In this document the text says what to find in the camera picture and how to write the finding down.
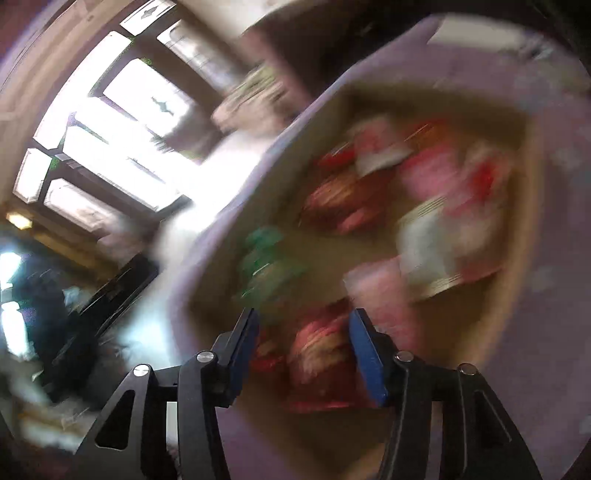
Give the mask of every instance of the cardboard box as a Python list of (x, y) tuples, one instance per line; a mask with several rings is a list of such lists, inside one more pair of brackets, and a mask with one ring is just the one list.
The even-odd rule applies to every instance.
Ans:
[[(466, 132), (515, 152), (515, 171), (506, 219), (505, 268), (480, 282), (455, 287), (417, 305), (425, 319), (429, 360), (482, 368), (505, 329), (527, 272), (540, 209), (541, 155), (530, 119), (506, 105), (463, 92), (419, 85), (355, 83), (337, 92), (303, 126), (289, 131), (253, 173), (256, 182), (236, 215), (209, 242), (210, 255), (191, 301), (204, 344), (233, 326), (239, 307), (236, 265), (243, 241), (254, 229), (278, 225), (289, 253), (311, 265), (297, 294), (302, 305), (344, 296), (342, 274), (364, 261), (396, 254), (395, 238), (318, 235), (297, 227), (310, 161), (330, 150), (352, 122), (369, 113), (398, 117), (444, 117)], [(411, 205), (401, 200), (400, 216)], [(236, 402), (244, 416), (307, 478), (361, 480), (375, 473), (391, 429), (387, 410), (345, 409), (307, 415), (286, 412), (277, 398), (250, 377)]]

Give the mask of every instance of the ceiling light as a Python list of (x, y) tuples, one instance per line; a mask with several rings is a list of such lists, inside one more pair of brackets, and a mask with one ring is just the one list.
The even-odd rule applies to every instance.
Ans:
[(23, 217), (23, 215), (21, 215), (20, 213), (7, 213), (6, 220), (8, 220), (11, 224), (13, 224), (20, 230), (31, 228), (33, 226), (33, 222), (30, 221), (27, 217)]

